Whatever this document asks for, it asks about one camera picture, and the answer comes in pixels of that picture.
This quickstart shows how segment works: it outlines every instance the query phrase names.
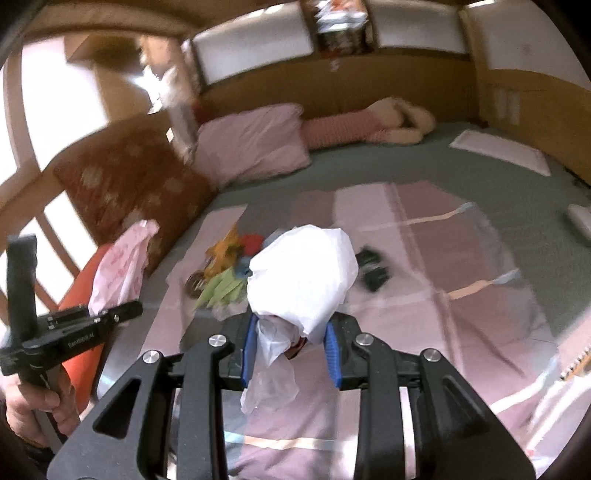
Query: crumpled plastic bag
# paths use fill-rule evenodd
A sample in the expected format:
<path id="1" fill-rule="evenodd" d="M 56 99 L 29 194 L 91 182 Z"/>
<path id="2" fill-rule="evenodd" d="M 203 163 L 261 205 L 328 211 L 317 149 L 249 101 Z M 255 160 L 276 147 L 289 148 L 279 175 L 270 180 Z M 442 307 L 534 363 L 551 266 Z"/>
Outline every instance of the crumpled plastic bag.
<path id="1" fill-rule="evenodd" d="M 256 323 L 258 346 L 248 388 L 240 399 L 242 411 L 255 407 L 273 410 L 291 403 L 300 392 L 294 369 L 283 355 L 300 338 L 298 327 L 279 317 L 263 317 Z"/>
<path id="2" fill-rule="evenodd" d="M 296 397 L 293 367 L 282 353 L 300 336 L 322 342 L 359 271 L 347 234 L 314 225 L 282 234 L 253 257 L 250 269 L 246 295 L 260 320 L 254 372 L 242 395 L 244 413 L 256 406 L 279 408 Z"/>
<path id="3" fill-rule="evenodd" d="M 88 311 L 97 315 L 105 308 L 137 300 L 148 264 L 148 243 L 160 227 L 154 220 L 130 226 L 100 261 L 92 284 Z"/>

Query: green cloth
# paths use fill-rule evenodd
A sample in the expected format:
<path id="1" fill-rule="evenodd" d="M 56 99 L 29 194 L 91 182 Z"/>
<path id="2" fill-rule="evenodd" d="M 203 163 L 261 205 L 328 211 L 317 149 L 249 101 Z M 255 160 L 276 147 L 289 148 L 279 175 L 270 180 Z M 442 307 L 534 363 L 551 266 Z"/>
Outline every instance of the green cloth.
<path id="1" fill-rule="evenodd" d="M 245 286 L 246 279 L 236 278 L 234 269 L 228 268 L 207 282 L 197 299 L 196 307 L 210 309 L 215 305 L 234 303 L 241 297 Z"/>

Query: metal screw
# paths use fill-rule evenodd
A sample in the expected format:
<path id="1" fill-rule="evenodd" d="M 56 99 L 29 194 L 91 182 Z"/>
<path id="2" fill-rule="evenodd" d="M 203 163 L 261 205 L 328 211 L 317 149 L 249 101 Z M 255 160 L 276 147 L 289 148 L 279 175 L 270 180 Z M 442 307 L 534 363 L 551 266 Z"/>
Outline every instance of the metal screw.
<path id="1" fill-rule="evenodd" d="M 212 335 L 211 337 L 209 337 L 209 344 L 211 346 L 222 346 L 226 343 L 226 337 L 224 337 L 221 333 L 216 333 L 215 335 Z"/>
<path id="2" fill-rule="evenodd" d="M 438 362 L 441 360 L 441 352 L 434 348 L 427 348 L 427 350 L 423 352 L 423 357 L 425 357 L 428 362 Z"/>
<path id="3" fill-rule="evenodd" d="M 368 333 L 360 333 L 355 337 L 355 342 L 361 346 L 369 346 L 374 342 L 374 337 Z"/>
<path id="4" fill-rule="evenodd" d="M 146 353 L 143 354 L 142 360 L 147 364 L 154 364 L 160 358 L 160 352 L 156 350 L 148 350 Z"/>

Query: finger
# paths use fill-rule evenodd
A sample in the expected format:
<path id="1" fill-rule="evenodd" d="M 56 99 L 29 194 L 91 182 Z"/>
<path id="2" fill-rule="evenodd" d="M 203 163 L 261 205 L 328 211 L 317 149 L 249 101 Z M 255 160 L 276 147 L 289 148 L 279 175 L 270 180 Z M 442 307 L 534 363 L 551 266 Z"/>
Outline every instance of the finger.
<path id="1" fill-rule="evenodd" d="M 61 433 L 69 437 L 79 424 L 80 417 L 77 414 L 73 414 L 63 422 L 58 423 L 57 428 Z"/>
<path id="2" fill-rule="evenodd" d="M 21 415 L 26 415 L 32 410 L 53 410 L 60 405 L 60 397 L 51 390 L 29 383 L 22 383 L 8 386 L 6 405 L 7 410 L 14 410 Z"/>
<path id="3" fill-rule="evenodd" d="M 39 428 L 37 419 L 32 412 L 20 415 L 16 412 L 7 411 L 7 422 L 10 429 L 20 438 L 33 442 L 41 447 L 47 447 L 47 439 Z"/>
<path id="4" fill-rule="evenodd" d="M 74 391 L 67 398 L 61 401 L 60 406 L 55 408 L 53 411 L 53 417 L 56 422 L 60 423 L 66 418 L 76 415 L 78 416 L 78 408 L 76 408 L 76 395 Z"/>
<path id="5" fill-rule="evenodd" d="M 72 382 L 70 381 L 70 376 L 66 369 L 60 365 L 60 372 L 58 373 L 57 377 L 57 387 L 59 389 L 59 394 L 62 400 L 64 400 L 64 396 L 68 396 L 72 389 Z"/>

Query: blue gripper pad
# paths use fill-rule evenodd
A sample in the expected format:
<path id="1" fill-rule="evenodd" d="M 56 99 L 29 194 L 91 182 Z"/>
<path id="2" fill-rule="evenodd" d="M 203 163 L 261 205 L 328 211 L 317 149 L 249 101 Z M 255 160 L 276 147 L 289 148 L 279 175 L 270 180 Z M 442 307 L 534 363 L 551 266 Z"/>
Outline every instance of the blue gripper pad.
<path id="1" fill-rule="evenodd" d="M 329 375 L 335 384 L 335 387 L 341 388 L 343 375 L 340 370 L 340 348 L 332 320 L 326 325 L 326 333 L 324 334 L 324 354 L 326 355 Z"/>
<path id="2" fill-rule="evenodd" d="M 242 352 L 242 386 L 248 387 L 248 382 L 252 378 L 252 371 L 255 368 L 256 358 L 256 323 L 258 317 L 253 313 L 248 324 L 248 333 L 246 334 L 245 347 Z"/>

